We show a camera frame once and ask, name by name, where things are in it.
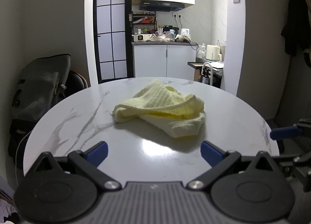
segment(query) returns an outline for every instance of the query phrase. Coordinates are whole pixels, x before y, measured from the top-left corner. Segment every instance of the backpack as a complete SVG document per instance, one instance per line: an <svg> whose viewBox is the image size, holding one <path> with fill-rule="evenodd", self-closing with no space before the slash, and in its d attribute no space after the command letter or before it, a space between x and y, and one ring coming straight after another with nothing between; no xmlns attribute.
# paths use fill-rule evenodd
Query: backpack
<svg viewBox="0 0 311 224"><path fill-rule="evenodd" d="M23 169L24 150L30 135L27 134L49 109L65 98L69 70L69 54L38 58L22 69L12 102L8 146L9 156L19 169Z"/></svg>

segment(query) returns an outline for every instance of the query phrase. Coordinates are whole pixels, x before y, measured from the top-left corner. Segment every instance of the towel fold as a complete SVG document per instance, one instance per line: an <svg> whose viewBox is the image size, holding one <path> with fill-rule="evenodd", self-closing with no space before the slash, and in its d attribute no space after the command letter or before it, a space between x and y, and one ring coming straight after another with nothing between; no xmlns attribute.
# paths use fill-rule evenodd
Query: towel fold
<svg viewBox="0 0 311 224"><path fill-rule="evenodd" d="M183 97L176 89L152 80L145 88L116 105L111 115L115 122L139 117L173 138L197 135L204 122L204 102L195 95Z"/></svg>

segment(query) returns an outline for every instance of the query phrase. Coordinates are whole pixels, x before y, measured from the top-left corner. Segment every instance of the black chair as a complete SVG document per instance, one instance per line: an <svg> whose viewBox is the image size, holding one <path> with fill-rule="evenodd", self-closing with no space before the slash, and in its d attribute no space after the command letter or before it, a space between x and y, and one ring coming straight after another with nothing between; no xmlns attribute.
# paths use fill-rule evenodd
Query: black chair
<svg viewBox="0 0 311 224"><path fill-rule="evenodd" d="M66 86L67 88L65 89L65 96L69 97L70 95L75 94L78 91L86 89L87 82L85 78L80 74L69 71Z"/></svg>

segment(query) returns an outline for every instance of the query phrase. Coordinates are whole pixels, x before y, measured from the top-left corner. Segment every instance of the door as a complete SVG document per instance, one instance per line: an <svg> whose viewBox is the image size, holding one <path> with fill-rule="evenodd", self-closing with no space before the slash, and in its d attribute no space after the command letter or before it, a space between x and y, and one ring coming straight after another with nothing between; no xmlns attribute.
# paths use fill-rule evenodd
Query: door
<svg viewBox="0 0 311 224"><path fill-rule="evenodd" d="M166 45L135 45L135 77L166 77Z"/></svg>
<svg viewBox="0 0 311 224"><path fill-rule="evenodd" d="M132 0L94 0L98 82L133 77L129 14Z"/></svg>
<svg viewBox="0 0 311 224"><path fill-rule="evenodd" d="M167 77L194 80L194 68L188 62L194 62L195 55L191 46L167 45Z"/></svg>

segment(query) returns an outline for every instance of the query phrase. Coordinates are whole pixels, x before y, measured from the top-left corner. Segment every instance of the white table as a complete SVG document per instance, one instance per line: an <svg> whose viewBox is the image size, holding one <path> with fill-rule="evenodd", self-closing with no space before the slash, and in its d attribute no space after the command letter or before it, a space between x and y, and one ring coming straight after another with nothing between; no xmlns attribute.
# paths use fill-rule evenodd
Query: white table
<svg viewBox="0 0 311 224"><path fill-rule="evenodd" d="M210 166L200 145L208 140L243 155L260 150L279 155L265 120L239 98L198 82L160 78L181 94L204 100L205 124L197 137L172 139L162 130L137 118L114 123L110 112L131 98L153 78L132 78L103 83L80 91L49 110L32 131L24 154L24 174L43 151L64 156L87 150L99 141L108 143L108 157L98 166L119 181L182 181L184 184Z"/></svg>

